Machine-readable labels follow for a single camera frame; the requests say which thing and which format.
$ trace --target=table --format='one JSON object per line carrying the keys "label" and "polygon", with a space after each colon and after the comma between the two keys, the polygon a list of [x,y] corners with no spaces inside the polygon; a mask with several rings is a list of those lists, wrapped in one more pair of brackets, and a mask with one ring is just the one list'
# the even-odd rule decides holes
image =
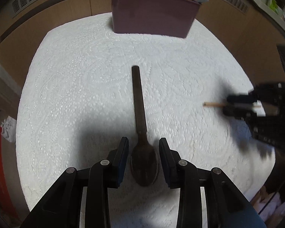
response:
{"label": "table", "polygon": [[[196,167],[222,168],[250,200],[274,166],[274,151],[251,139],[243,121],[202,106],[253,88],[241,66],[197,20],[180,39],[115,34],[111,16],[51,30],[32,60],[16,136],[29,209],[67,167],[91,167],[117,148],[122,136],[130,151],[135,146],[132,65],[140,66],[148,141],[158,146],[166,137],[170,148]],[[109,190],[112,227],[175,227],[178,200],[179,190],[168,188],[162,169],[154,185],[143,188],[128,163],[120,188]],[[205,201],[203,220],[206,225]]]}

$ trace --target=wooden cabinet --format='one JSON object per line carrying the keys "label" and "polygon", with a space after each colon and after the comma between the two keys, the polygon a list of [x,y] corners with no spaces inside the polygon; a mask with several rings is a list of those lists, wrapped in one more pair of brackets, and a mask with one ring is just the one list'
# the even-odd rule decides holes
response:
{"label": "wooden cabinet", "polygon": [[[244,1],[250,4],[246,13],[223,0],[209,0],[201,6],[197,20],[226,46],[253,84],[285,80],[276,49],[277,43],[285,43],[283,36],[249,0]],[[0,43],[0,63],[22,87],[34,54],[48,31],[76,19],[110,11],[111,0],[64,0],[46,8]],[[2,9],[0,14],[0,36],[11,21],[15,21],[15,18],[8,21],[5,12]]]}

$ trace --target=chopstick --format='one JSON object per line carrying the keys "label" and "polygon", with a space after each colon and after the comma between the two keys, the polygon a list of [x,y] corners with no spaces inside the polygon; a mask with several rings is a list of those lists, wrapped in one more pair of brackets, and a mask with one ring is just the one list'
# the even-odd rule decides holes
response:
{"label": "chopstick", "polygon": [[[215,103],[215,102],[204,102],[203,103],[203,107],[225,107],[226,105],[228,105],[228,103]],[[261,105],[252,105],[253,108],[262,108]]]}

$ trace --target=utensil holder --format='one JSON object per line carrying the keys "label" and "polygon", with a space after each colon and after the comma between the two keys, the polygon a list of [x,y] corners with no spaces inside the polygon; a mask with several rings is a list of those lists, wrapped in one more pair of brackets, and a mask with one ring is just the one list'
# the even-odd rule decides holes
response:
{"label": "utensil holder", "polygon": [[200,6],[194,0],[112,0],[113,31],[185,38]]}

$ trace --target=utensil handle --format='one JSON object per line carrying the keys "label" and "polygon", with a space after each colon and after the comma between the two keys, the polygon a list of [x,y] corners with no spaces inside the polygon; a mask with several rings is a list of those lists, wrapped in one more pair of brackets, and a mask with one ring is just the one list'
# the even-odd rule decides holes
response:
{"label": "utensil handle", "polygon": [[[226,105],[228,105],[228,103],[213,103],[213,102],[204,102],[203,103],[203,107],[225,107]],[[262,108],[261,105],[258,104],[253,104],[252,105],[253,108]]]}
{"label": "utensil handle", "polygon": [[143,104],[143,90],[140,80],[139,66],[132,67],[132,83],[133,83],[133,96],[134,96],[134,109],[136,132],[138,135],[147,134],[145,107]]}

